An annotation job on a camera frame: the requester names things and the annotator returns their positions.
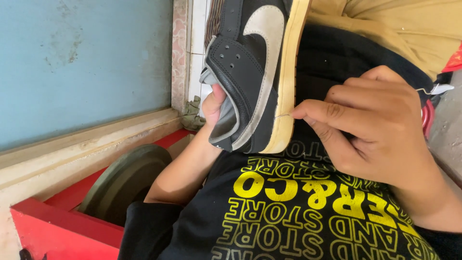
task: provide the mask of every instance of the shoe sole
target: shoe sole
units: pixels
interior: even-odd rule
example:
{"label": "shoe sole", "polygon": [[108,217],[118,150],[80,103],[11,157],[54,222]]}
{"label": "shoe sole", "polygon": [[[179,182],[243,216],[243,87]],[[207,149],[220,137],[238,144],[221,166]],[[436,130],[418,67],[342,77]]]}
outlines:
{"label": "shoe sole", "polygon": [[278,87],[278,105],[274,115],[273,132],[261,154],[277,154],[286,149],[293,133],[294,119],[289,116],[295,105],[295,77],[298,46],[311,0],[293,0],[284,33]]}

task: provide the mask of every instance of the khaki pants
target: khaki pants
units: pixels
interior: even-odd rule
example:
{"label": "khaki pants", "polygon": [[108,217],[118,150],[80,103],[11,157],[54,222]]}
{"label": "khaki pants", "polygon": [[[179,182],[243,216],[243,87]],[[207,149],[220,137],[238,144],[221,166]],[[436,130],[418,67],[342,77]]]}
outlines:
{"label": "khaki pants", "polygon": [[462,0],[312,0],[307,23],[367,37],[435,80],[461,45]]}

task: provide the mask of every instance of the gray cloth rag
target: gray cloth rag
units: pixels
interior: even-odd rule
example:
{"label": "gray cloth rag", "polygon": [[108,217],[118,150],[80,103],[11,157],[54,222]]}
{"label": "gray cloth rag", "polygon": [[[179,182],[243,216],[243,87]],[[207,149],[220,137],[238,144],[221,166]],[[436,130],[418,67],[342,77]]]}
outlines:
{"label": "gray cloth rag", "polygon": [[186,105],[185,115],[181,117],[181,124],[189,131],[199,131],[205,125],[205,118],[198,116],[201,98],[194,96],[194,100]]}

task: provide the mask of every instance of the black t-shirt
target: black t-shirt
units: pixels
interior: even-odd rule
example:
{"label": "black t-shirt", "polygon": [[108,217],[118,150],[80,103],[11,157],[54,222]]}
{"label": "black t-shirt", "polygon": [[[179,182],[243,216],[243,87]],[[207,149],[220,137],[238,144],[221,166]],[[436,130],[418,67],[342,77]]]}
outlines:
{"label": "black t-shirt", "polygon": [[[431,87],[418,68],[366,38],[307,26],[297,103],[323,99],[331,86],[381,64],[415,77],[407,80],[414,88]],[[296,120],[280,154],[223,152],[185,208],[132,204],[119,259],[435,260],[462,259],[461,248],[461,234],[414,226],[387,185],[338,172],[311,127]]]}

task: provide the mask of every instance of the blue wall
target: blue wall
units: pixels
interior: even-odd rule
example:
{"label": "blue wall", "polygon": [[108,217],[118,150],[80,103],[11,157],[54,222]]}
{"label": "blue wall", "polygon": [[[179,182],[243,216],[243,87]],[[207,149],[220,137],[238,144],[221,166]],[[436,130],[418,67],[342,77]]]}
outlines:
{"label": "blue wall", "polygon": [[0,1],[0,151],[169,106],[172,9]]}

